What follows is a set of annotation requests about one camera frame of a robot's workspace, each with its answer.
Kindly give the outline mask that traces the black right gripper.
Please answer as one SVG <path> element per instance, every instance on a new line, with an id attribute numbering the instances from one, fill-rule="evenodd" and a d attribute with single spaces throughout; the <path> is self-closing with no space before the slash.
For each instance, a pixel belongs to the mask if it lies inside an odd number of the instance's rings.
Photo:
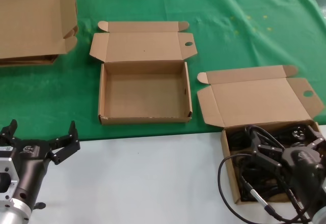
<path id="1" fill-rule="evenodd" d="M 304 207 L 310 206 L 307 212 L 316 213 L 325 207 L 325 168 L 313 149 L 325 149 L 325 138 L 311 126 L 308 130 L 314 140 L 307 147 L 291 147 L 283 152 L 283 146 L 269 133 L 251 129 L 251 146 L 253 161 L 265 170 L 279 176 L 283 166 L 287 184 Z"/>

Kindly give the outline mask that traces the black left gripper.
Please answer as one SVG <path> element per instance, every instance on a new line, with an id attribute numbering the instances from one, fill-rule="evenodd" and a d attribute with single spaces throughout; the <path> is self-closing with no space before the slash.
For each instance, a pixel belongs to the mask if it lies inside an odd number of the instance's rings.
<path id="1" fill-rule="evenodd" d="M 58 165 L 80 150 L 80 141 L 75 122 L 71 121 L 68 134 L 46 141 L 40 139 L 14 139 L 17 121 L 1 130 L 1 147 L 15 148 L 16 170 L 19 182 L 13 198 L 27 206 L 36 204 L 42 181 L 47 173 L 50 160 Z"/>

